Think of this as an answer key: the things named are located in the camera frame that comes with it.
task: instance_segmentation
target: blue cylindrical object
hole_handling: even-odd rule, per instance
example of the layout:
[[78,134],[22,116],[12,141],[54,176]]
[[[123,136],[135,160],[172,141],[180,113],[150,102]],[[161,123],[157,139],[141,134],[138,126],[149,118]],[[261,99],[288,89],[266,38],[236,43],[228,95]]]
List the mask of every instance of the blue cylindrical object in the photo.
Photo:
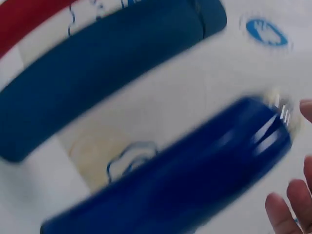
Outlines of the blue cylindrical object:
[[219,0],[143,0],[86,27],[0,93],[0,155],[22,161],[86,110],[226,22]]
[[246,96],[125,177],[46,221],[42,234],[182,234],[290,149],[290,105]]

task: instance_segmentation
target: blue bottle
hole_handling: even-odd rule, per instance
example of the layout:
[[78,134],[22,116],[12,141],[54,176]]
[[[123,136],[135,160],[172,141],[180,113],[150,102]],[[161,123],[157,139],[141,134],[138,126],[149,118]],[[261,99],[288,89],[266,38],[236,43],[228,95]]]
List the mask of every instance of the blue bottle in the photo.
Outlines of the blue bottle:
[[0,93],[0,156],[24,160],[79,115],[226,23],[219,0],[142,0],[86,27]]
[[184,234],[221,211],[290,149],[289,99],[245,96],[133,172],[46,221],[41,234]]

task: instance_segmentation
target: hand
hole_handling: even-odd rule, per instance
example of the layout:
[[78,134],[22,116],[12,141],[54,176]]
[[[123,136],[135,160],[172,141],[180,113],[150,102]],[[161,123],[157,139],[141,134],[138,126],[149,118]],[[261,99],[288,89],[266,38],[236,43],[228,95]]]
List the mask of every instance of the hand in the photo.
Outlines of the hand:
[[[308,121],[312,122],[312,100],[302,100],[300,111]],[[310,194],[312,192],[312,156],[306,157],[303,171],[307,182],[294,179],[287,188],[287,197],[303,232],[295,223],[284,199],[278,194],[272,193],[268,195],[265,207],[276,234],[312,234],[312,198]]]

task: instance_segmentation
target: blue drawing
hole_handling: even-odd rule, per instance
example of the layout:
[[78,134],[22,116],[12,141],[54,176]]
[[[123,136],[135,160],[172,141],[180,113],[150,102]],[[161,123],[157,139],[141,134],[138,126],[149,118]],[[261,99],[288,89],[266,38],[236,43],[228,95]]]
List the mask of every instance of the blue drawing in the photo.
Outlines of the blue drawing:
[[89,2],[92,6],[94,6],[97,9],[96,20],[97,21],[100,20],[105,10],[104,5],[98,0],[89,0]]
[[72,29],[72,27],[76,23],[76,16],[75,16],[75,13],[74,13],[71,5],[69,6],[69,12],[70,12],[70,14],[72,15],[72,18],[73,18],[72,22],[68,26],[68,36],[70,37],[72,35],[71,29]]
[[121,1],[121,7],[125,8],[127,6],[133,5],[141,0],[120,0]]
[[286,46],[286,36],[271,22],[266,19],[250,19],[246,23],[250,36],[258,42],[268,46]]
[[157,154],[158,149],[154,142],[139,141],[131,143],[120,155],[107,164],[108,182],[111,183],[114,179],[128,174]]

